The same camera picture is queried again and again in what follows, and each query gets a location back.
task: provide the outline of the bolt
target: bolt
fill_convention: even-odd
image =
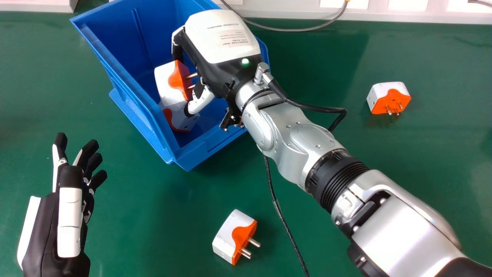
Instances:
[[[260,86],[263,84],[263,73],[267,72],[270,67],[267,63],[261,62],[256,68],[256,73],[254,74],[253,82],[255,85]]]

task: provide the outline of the metal prong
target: metal prong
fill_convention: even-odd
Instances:
[[[251,257],[251,251],[249,251],[248,249],[242,248],[241,252]]]
[[[251,256],[249,256],[248,254],[244,253],[244,252],[241,252],[241,255],[243,255],[244,257],[248,258],[248,259],[251,259]]]
[[[261,244],[260,244],[259,242],[255,241],[253,238],[249,238],[249,239],[247,239],[247,241],[248,241],[250,244],[252,244],[252,245],[254,245],[254,246],[256,246],[256,247],[260,247],[260,246],[261,246]]]
[[[196,76],[198,76],[198,72],[195,72],[193,74],[190,74],[190,75],[186,76],[186,79],[195,78]]]

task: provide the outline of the green table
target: green table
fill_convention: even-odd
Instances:
[[[301,276],[253,140],[242,136],[189,173],[166,165],[108,97],[111,84],[71,16],[0,13],[1,275],[21,275],[16,249],[29,196],[51,190],[51,143],[63,131],[70,159],[97,139],[109,175],[89,223],[92,276]],[[440,211],[465,254],[492,265],[490,26],[345,21],[302,34],[253,31],[290,95],[346,107],[337,139]],[[385,81],[403,81],[413,97],[400,117],[369,112],[367,93]],[[307,115],[324,126],[333,119]],[[359,276],[329,215],[273,169],[311,275]],[[211,243],[235,208],[258,220],[262,246],[232,267]]]

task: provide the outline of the blue plastic bin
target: blue plastic bin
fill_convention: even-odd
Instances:
[[[71,19],[106,68],[111,99],[167,164],[186,171],[245,130],[231,127],[226,133],[218,127],[227,104],[215,99],[190,133],[174,132],[158,106],[154,68],[172,61],[171,34],[191,14],[218,8],[209,0],[117,0]],[[268,63],[267,48],[258,41]]]

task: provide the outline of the gray cable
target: gray cable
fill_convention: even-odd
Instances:
[[[314,31],[314,30],[317,30],[317,29],[321,29],[323,27],[326,27],[330,24],[332,24],[333,22],[335,22],[340,16],[343,15],[343,13],[345,12],[345,10],[347,9],[347,4],[348,4],[348,1],[344,1],[343,3],[343,6],[341,7],[341,11],[340,13],[335,16],[333,19],[330,19],[329,21],[321,24],[321,25],[318,25],[318,26],[314,26],[314,27],[309,27],[309,28],[300,28],[300,29],[282,29],[282,28],[274,28],[274,27],[269,27],[269,26],[265,26],[265,25],[261,25],[261,24],[258,24],[258,23],[255,23],[253,21],[250,21],[246,18],[244,18],[241,14],[239,14],[238,12],[236,12],[235,9],[233,9],[225,0],[220,0],[222,2],[222,4],[224,4],[228,9],[232,10],[233,12],[235,12],[237,15],[239,15],[243,20],[244,22],[248,23],[248,24],[251,24],[253,26],[256,26],[258,28],[262,28],[262,29],[266,29],[266,30],[270,30],[270,31],[277,31],[277,32],[309,32],[309,31]]]
[[[478,1],[478,0],[468,0],[468,3],[480,4],[480,5],[484,5],[484,6],[487,6],[487,7],[492,8],[492,3],[488,3],[488,2],[484,2],[484,1]]]

